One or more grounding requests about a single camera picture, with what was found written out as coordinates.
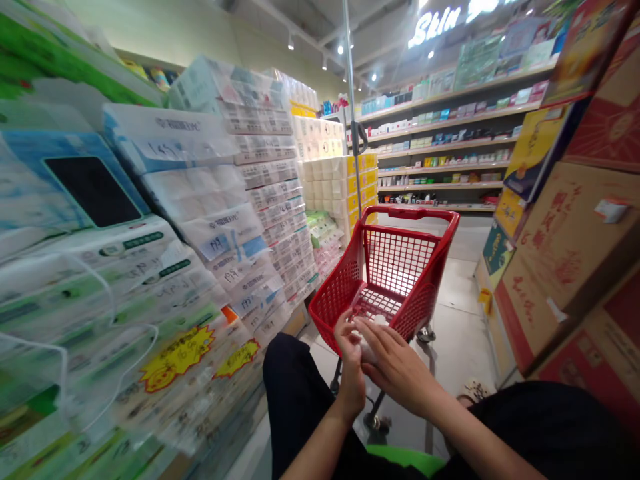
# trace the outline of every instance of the human hand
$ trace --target human hand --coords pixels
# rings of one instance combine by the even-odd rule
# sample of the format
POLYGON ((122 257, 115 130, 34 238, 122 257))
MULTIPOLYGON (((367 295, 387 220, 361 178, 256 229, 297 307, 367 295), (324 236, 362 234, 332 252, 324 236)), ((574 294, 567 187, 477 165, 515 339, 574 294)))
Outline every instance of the human hand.
POLYGON ((360 366, 362 350, 360 337, 353 333, 355 325, 349 322, 352 310, 346 310, 335 324, 333 334, 342 352, 342 381, 335 399, 343 420, 351 426, 365 407, 367 391, 365 376, 360 366))
POLYGON ((363 363, 362 371, 404 408, 429 419, 444 389, 418 354, 386 325, 358 318, 354 324, 377 358, 375 365, 363 363))

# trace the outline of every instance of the store sign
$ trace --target store sign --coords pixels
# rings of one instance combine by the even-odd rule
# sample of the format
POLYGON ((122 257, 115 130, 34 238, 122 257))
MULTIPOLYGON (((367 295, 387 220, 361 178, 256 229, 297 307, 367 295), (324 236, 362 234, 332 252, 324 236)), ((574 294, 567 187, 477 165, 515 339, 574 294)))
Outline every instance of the store sign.
MULTIPOLYGON (((505 5, 511 3, 514 0, 505 0, 505 5)), ((481 13, 490 13, 496 9, 500 0, 470 0, 467 8, 467 20, 465 23, 470 23, 481 13)), ((462 9, 460 7, 455 10, 451 7, 445 8, 440 16, 439 12, 432 13, 426 12, 422 15, 418 22, 415 24, 415 34, 413 38, 409 40, 409 48, 422 45, 426 40, 436 38, 442 32, 451 30, 458 22, 458 17, 462 9)))

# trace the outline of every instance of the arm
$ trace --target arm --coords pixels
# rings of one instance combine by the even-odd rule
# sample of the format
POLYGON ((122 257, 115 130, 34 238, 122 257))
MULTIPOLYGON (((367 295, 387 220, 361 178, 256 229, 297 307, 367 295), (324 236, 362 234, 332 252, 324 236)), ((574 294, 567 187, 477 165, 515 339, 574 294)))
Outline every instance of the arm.
POLYGON ((351 310, 344 312, 334 328, 343 362, 338 396, 282 476, 283 480, 330 479, 347 433, 365 407, 365 376, 360 366, 360 338, 352 334, 355 325, 347 321, 350 315, 351 310))
POLYGON ((398 332, 358 319, 355 325, 377 358, 375 365, 363 364, 364 373, 400 405, 434 424, 480 478, 544 479, 440 386, 398 332))

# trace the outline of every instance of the shopping cart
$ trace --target shopping cart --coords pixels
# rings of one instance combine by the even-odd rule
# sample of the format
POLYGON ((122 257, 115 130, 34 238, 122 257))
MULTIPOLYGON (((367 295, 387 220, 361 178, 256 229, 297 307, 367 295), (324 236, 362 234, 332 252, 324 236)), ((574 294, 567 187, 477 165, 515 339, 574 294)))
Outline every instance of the shopping cart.
MULTIPOLYGON (((346 309, 374 318, 383 315, 389 326, 409 342, 423 327, 428 327, 445 269, 451 239, 460 214, 426 207, 377 205, 368 207, 355 224, 345 254, 309 305, 309 313, 323 340, 341 356, 333 336, 335 323, 346 309), (366 225, 374 212, 390 217, 419 220, 439 218, 449 222, 445 234, 366 225)), ((338 389, 341 360, 338 360, 331 390, 338 389)), ((389 425, 377 418, 384 398, 380 392, 365 424, 382 433, 389 425)))

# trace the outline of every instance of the metal pole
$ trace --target metal pole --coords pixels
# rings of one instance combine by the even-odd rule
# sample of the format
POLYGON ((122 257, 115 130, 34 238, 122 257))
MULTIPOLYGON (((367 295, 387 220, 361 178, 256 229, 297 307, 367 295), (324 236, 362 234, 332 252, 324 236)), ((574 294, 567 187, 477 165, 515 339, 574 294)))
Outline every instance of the metal pole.
POLYGON ((355 184, 358 188, 358 218, 362 217, 362 204, 360 203, 360 165, 358 162, 359 137, 355 128, 355 110, 353 102, 355 95, 353 94, 353 60, 351 58, 351 29, 349 28, 349 2, 342 0, 342 10, 345 14, 345 32, 347 34, 347 44, 345 51, 347 52, 347 76, 349 81, 349 108, 351 109, 351 144, 353 146, 353 156, 355 158, 355 184))

